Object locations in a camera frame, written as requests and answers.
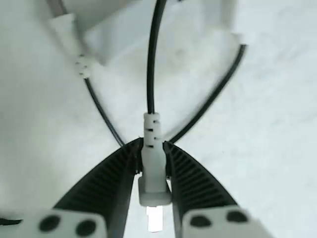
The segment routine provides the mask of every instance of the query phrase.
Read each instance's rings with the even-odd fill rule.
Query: white plug
[[[163,150],[159,114],[144,114],[144,144],[141,150],[143,174],[139,178],[142,206],[168,205],[171,194],[166,182],[166,155]]]

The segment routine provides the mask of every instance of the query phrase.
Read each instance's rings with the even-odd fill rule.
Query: cable
[[[91,86],[90,80],[89,78],[84,78],[84,81],[87,85],[88,91],[92,97],[92,99],[94,100],[94,103],[100,113],[100,115],[102,116],[102,118],[104,119],[104,122],[106,123],[106,125],[108,126],[110,132],[112,133],[112,135],[114,136],[115,140],[118,142],[119,146],[123,146],[125,143],[123,142],[123,140],[121,139],[121,137],[118,135],[118,133],[116,132],[116,130],[114,129],[113,125],[111,124],[109,118],[107,117],[107,115],[105,114],[103,108],[101,107],[99,100]]]
[[[148,70],[147,70],[147,102],[148,102],[148,113],[155,113],[154,108],[154,69],[155,69],[155,55],[157,50],[159,27],[162,20],[166,0],[157,0],[155,5],[150,39],[149,39],[149,51],[148,51]]]
[[[218,83],[218,85],[213,89],[212,93],[206,100],[206,102],[202,105],[200,110],[196,113],[196,115],[189,121],[189,123],[181,129],[179,133],[177,133],[173,138],[170,139],[170,142],[176,143],[181,137],[183,137],[196,123],[197,121],[205,114],[211,104],[217,99],[218,95],[222,92],[223,88],[226,86],[232,75],[235,73],[238,68],[241,59],[244,55],[244,51],[246,49],[246,45],[240,45],[238,54],[236,59],[234,60],[232,66],[230,67],[227,74],[222,78],[222,80]]]
[[[6,218],[0,218],[0,226],[18,225],[21,222],[22,222],[22,220],[9,220]]]

